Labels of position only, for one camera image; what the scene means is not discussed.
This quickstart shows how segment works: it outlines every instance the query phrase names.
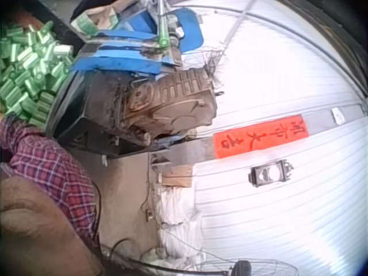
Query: concrete floor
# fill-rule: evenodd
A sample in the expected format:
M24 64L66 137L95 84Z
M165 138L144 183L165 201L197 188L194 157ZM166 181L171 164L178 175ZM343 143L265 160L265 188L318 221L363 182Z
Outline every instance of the concrete floor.
M111 247L116 241L129 237L138 243L141 254L157 247L157 224L154 220L146 222L145 213L140 210L147 195L147 154L109 160L104 167L99 155L70 152L101 191L101 243Z

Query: machine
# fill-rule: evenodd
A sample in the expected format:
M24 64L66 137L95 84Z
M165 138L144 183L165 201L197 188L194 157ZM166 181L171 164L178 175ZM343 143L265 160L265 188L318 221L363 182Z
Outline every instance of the machine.
M58 93L47 134L65 147L110 158L157 150L216 116L206 69L182 70L182 54L204 42L197 15L133 2L121 29L84 40Z

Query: plaid shirt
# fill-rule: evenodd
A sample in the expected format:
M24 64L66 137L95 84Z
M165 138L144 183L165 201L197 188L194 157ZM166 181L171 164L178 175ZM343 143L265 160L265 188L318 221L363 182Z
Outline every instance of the plaid shirt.
M13 114L1 122L0 145L13 156L9 163L1 164L4 172L38 184L63 211L78 235L91 240L97 231L94 190L81 164L57 142Z

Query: metal panel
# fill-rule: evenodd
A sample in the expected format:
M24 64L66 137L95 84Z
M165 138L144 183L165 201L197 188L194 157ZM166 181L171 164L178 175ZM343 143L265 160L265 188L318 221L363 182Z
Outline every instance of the metal panel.
M242 10L248 1L188 1L181 5ZM223 47L236 21L232 13L202 13L201 64ZM329 51L335 50L305 20L276 1L258 0L251 12L281 22ZM336 66L300 39L273 26L245 20L216 73L218 115L199 137L292 114L362 103ZM203 213L203 249L224 259L277 259L301 276L354 275L367 257L367 132L364 118L287 145L195 166L196 208ZM286 158L292 179L254 188L250 167Z

